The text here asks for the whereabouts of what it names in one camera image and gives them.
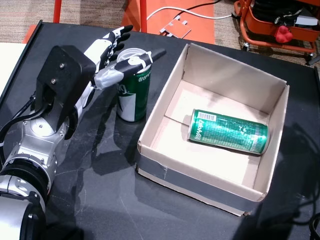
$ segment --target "white cable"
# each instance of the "white cable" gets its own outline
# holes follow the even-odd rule
[[[175,6],[164,6],[164,7],[161,7],[157,10],[155,10],[153,13],[151,13],[147,18],[146,20],[148,21],[149,18],[151,18],[154,14],[156,14],[157,12],[163,10],[163,9],[174,9],[174,10],[179,10],[179,11],[183,11],[183,12],[186,12],[188,14],[192,14],[192,15],[195,15],[195,16],[198,16],[200,18],[205,18],[205,19],[213,19],[213,20],[217,20],[217,19],[225,19],[225,18],[229,18],[231,17],[231,14],[230,15],[227,15],[227,16],[204,16],[204,15],[201,15],[201,14],[198,14],[198,13],[195,13],[193,11],[189,11],[187,9],[183,9],[183,8],[180,8],[180,7],[175,7]]]

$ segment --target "black mount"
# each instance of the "black mount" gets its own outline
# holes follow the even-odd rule
[[[42,117],[55,132],[71,114],[95,71],[96,65],[76,47],[52,48],[37,77],[35,111],[44,103],[51,106]]]

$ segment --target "carpet floor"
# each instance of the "carpet floor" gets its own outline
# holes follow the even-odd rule
[[[225,16],[232,12],[235,0],[222,0],[214,6],[214,16]],[[67,24],[91,25],[116,28],[121,25],[126,0],[63,0],[60,22]],[[52,22],[54,0],[1,0],[0,1],[0,42],[21,43],[32,24],[40,19]],[[214,25],[215,44],[234,49],[241,49],[244,39],[239,28],[239,21],[229,17],[216,20]],[[293,42],[299,46],[308,43]],[[320,49],[318,38],[317,54]],[[251,47],[251,52],[267,55],[304,65],[305,54],[270,47]],[[320,69],[320,62],[314,66]]]

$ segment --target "robotic arm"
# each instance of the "robotic arm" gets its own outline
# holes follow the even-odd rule
[[[136,74],[166,51],[149,51],[109,65],[132,26],[97,39],[82,53],[74,46],[55,46],[36,82],[34,110],[0,130],[0,233],[6,240],[44,239],[46,200],[57,169],[55,152],[72,137],[95,90]],[[10,126],[22,122],[22,138],[5,159],[3,146]]]

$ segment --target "lying green can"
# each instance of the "lying green can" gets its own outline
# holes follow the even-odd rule
[[[191,141],[263,154],[269,144],[268,127],[262,123],[194,109],[189,126]]]

